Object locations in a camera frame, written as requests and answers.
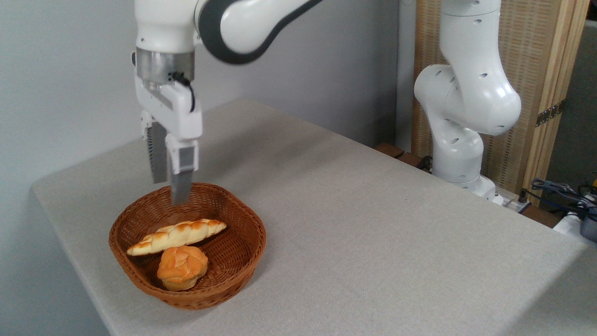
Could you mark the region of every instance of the bread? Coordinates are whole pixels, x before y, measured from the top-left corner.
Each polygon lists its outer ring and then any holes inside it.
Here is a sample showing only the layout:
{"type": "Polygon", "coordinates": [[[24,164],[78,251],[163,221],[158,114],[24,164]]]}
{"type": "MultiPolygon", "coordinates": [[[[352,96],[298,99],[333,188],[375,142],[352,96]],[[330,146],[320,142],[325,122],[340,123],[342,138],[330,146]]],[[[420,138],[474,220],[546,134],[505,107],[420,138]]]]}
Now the bread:
{"type": "Polygon", "coordinates": [[[169,291],[183,291],[195,285],[207,271],[207,257],[194,246],[168,248],[162,253],[158,278],[169,291]]]}
{"type": "Polygon", "coordinates": [[[215,219],[200,219],[195,222],[180,222],[148,234],[127,250],[129,255],[157,253],[168,248],[188,245],[211,237],[226,228],[226,224],[215,219]]]}

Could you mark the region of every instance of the cable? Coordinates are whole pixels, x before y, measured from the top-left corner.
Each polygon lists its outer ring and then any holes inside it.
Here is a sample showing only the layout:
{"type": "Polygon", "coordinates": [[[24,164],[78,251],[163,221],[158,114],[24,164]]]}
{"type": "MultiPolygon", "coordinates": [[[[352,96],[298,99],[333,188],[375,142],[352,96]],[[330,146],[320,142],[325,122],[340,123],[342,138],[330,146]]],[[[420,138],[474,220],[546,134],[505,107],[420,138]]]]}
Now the cable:
{"type": "Polygon", "coordinates": [[[531,195],[531,196],[535,197],[538,200],[541,200],[541,201],[543,201],[543,202],[551,205],[551,206],[555,206],[557,208],[560,208],[560,209],[563,209],[563,210],[567,210],[569,212],[576,213],[577,215],[588,216],[593,221],[597,221],[597,213],[585,210],[588,207],[569,207],[569,206],[564,206],[564,205],[561,205],[561,204],[554,203],[554,202],[552,202],[550,200],[547,200],[547,199],[545,199],[545,198],[543,198],[543,197],[541,197],[539,195],[535,195],[532,192],[528,191],[527,189],[522,189],[522,191],[525,192],[525,193],[527,193],[528,195],[531,195]]]}

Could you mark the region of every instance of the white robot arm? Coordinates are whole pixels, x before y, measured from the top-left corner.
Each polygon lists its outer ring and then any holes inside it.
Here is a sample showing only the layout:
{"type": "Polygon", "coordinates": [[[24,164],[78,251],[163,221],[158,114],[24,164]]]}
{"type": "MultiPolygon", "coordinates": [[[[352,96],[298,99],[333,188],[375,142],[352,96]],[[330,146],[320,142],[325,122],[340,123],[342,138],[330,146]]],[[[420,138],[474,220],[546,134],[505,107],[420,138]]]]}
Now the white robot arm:
{"type": "Polygon", "coordinates": [[[259,58],[278,32],[321,0],[135,0],[135,85],[143,107],[154,183],[167,180],[173,204],[189,198],[199,168],[201,106],[193,92],[195,45],[218,59],[244,64],[259,58]]]}
{"type": "Polygon", "coordinates": [[[450,65],[426,67],[414,94],[433,136],[433,174],[500,203],[481,176],[479,133],[501,135],[518,120],[521,100],[500,61],[501,0],[444,0],[439,46],[450,65]]]}

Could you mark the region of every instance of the braided bread roll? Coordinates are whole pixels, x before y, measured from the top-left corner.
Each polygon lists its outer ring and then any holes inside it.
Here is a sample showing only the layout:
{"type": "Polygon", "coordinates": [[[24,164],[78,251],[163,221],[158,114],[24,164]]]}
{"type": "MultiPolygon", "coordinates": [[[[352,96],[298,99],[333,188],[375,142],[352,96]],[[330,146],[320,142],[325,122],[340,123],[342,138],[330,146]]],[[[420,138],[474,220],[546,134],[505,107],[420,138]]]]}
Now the braided bread roll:
{"type": "Polygon", "coordinates": [[[215,219],[200,219],[195,222],[180,222],[148,234],[127,250],[129,255],[157,253],[167,248],[177,248],[211,237],[226,228],[226,224],[215,219]]]}

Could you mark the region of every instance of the wicker basket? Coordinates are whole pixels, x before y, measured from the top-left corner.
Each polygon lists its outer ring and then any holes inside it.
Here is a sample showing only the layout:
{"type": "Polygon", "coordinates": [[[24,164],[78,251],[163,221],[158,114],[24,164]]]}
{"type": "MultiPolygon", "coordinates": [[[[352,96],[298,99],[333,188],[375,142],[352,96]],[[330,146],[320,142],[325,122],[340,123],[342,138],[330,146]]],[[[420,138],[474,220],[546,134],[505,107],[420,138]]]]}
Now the wicker basket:
{"type": "Polygon", "coordinates": [[[261,219],[234,195],[212,184],[195,183],[186,204],[172,206],[170,187],[149,193],[129,205],[110,230],[109,244],[127,276],[143,292],[180,309],[198,310],[236,295],[251,279],[263,254],[266,232],[261,219]],[[168,291],[156,272],[161,253],[129,256],[126,250],[145,235],[181,221],[217,219],[222,232],[197,246],[209,259],[207,273],[193,288],[168,291]]]}

